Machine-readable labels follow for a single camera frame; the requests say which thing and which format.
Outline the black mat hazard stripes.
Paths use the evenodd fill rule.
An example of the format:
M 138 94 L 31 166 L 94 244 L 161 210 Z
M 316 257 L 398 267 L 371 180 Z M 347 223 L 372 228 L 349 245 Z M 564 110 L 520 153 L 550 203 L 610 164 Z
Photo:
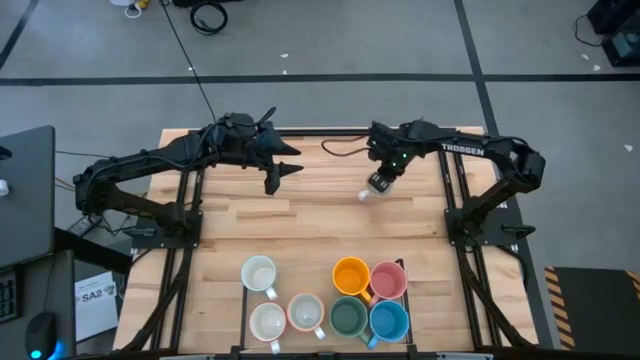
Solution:
M 547 266 L 545 281 L 563 350 L 640 356 L 640 275 Z

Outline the pink ceramic mug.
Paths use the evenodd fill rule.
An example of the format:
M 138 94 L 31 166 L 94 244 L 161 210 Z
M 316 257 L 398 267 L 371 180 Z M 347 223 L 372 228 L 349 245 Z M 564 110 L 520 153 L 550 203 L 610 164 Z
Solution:
M 371 271 L 370 288 L 373 292 L 371 303 L 401 297 L 407 284 L 408 276 L 398 263 L 392 261 L 378 263 Z

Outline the blue tile patterned mug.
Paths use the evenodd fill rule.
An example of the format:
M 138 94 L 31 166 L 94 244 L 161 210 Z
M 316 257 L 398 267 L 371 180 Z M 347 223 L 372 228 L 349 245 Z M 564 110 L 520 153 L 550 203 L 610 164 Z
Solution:
M 270 300 L 276 300 L 278 295 L 274 289 L 277 278 L 277 268 L 273 260 L 265 255 L 255 255 L 248 258 L 241 268 L 241 282 L 254 292 L 264 292 Z

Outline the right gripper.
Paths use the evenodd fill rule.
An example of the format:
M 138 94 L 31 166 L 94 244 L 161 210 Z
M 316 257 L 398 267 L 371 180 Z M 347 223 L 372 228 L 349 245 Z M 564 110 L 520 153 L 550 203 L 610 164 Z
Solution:
M 414 157 L 415 152 L 410 148 L 410 143 L 403 142 L 396 129 L 382 123 L 373 123 L 370 126 L 369 159 L 380 162 L 378 173 L 404 173 Z M 378 189 L 381 194 L 387 194 L 393 183 L 377 172 L 368 178 L 368 185 Z

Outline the light blue ceramic mug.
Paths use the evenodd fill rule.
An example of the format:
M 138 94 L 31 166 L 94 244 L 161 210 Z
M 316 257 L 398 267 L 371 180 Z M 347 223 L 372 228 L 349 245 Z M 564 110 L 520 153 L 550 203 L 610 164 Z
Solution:
M 369 314 L 371 339 L 367 348 L 373 350 L 380 341 L 395 343 L 409 331 L 409 314 L 398 302 L 385 300 L 378 302 Z

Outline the yellow patterned mug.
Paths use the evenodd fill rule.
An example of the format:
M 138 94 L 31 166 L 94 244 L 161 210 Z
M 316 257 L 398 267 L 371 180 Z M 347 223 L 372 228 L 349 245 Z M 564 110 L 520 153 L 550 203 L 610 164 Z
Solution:
M 314 333 L 319 340 L 326 337 L 321 328 L 325 316 L 322 300 L 312 293 L 295 295 L 287 306 L 287 319 L 300 332 Z

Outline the black computer mouse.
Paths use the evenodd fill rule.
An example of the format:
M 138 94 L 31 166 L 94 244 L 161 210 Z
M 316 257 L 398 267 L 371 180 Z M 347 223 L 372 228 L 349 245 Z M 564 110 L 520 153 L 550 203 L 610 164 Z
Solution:
M 56 315 L 52 312 L 36 314 L 27 324 L 25 352 L 29 360 L 56 360 L 62 354 L 58 340 Z

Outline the black lower desk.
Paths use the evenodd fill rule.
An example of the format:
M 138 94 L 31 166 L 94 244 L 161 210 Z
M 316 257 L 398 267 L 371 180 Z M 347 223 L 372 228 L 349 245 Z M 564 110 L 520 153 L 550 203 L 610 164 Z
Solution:
M 58 252 L 21 268 L 21 316 L 0 323 L 0 360 L 29 360 L 25 352 L 25 332 L 38 313 L 56 315 L 62 354 L 76 354 L 74 259 L 70 251 Z

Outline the black equipment case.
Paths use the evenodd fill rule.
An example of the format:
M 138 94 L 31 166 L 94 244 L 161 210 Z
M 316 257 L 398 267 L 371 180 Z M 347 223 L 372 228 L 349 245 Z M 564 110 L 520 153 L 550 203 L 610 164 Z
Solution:
M 603 44 L 612 67 L 640 67 L 640 25 L 623 25 Z

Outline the black desk support beam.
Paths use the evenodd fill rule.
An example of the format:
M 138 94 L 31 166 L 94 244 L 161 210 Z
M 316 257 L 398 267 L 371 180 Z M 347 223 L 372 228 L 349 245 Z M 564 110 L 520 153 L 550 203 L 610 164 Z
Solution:
M 128 275 L 132 257 L 83 239 L 69 231 L 55 228 L 54 251 L 71 250 L 77 260 Z

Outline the black power brick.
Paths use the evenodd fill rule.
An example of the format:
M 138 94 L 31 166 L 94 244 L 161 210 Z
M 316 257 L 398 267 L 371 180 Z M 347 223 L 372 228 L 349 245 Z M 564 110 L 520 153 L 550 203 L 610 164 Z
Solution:
M 67 231 L 79 237 L 84 237 L 92 230 L 94 230 L 102 222 L 102 220 L 103 218 L 101 216 L 83 216 L 82 218 L 74 222 L 67 229 Z

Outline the grey diamond patterned mug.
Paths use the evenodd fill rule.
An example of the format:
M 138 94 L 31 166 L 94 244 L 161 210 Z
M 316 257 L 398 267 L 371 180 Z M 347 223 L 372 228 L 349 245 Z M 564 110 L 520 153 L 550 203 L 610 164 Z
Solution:
M 257 305 L 250 314 L 251 334 L 259 341 L 268 343 L 273 355 L 281 352 L 279 338 L 286 328 L 287 318 L 281 306 L 274 302 Z

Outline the green ceramic mug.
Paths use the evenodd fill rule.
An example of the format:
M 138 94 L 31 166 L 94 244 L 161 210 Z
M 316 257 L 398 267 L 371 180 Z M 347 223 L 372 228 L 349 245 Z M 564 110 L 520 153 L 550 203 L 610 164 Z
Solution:
M 330 307 L 329 323 L 341 337 L 358 338 L 365 345 L 370 341 L 370 335 L 366 332 L 368 308 L 356 297 L 342 296 L 335 300 Z

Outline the black aluminium table frame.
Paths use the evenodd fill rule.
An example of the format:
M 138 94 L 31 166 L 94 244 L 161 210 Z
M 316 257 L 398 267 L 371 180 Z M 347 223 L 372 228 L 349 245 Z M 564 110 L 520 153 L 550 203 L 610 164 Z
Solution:
M 455 248 L 444 210 L 448 207 L 437 153 L 416 158 L 390 194 L 362 203 L 356 193 L 379 162 L 366 152 L 334 157 L 321 149 L 325 138 L 352 139 L 364 128 L 281 128 L 287 143 L 302 155 L 277 158 L 304 170 L 284 177 L 274 196 L 262 190 L 262 173 L 219 165 L 203 183 L 203 239 L 193 252 L 178 352 L 228 359 L 239 346 L 242 285 L 240 270 L 252 255 L 285 264 L 317 264 L 356 256 L 365 262 L 402 259 L 409 276 L 409 308 L 418 351 L 474 350 Z M 483 249 L 496 306 L 519 327 L 523 339 L 537 335 L 516 258 Z M 167 250 L 156 249 L 137 261 L 119 318 L 114 349 L 133 339 L 156 306 Z M 339 360 L 347 356 L 388 358 L 401 352 L 318 352 L 286 355 L 288 360 Z

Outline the yellow ceramic mug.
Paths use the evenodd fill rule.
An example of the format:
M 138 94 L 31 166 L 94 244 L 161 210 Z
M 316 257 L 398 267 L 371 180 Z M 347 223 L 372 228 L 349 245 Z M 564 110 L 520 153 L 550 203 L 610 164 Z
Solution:
M 371 302 L 370 270 L 361 258 L 348 256 L 338 260 L 332 270 L 332 281 L 342 294 L 359 297 L 365 304 Z

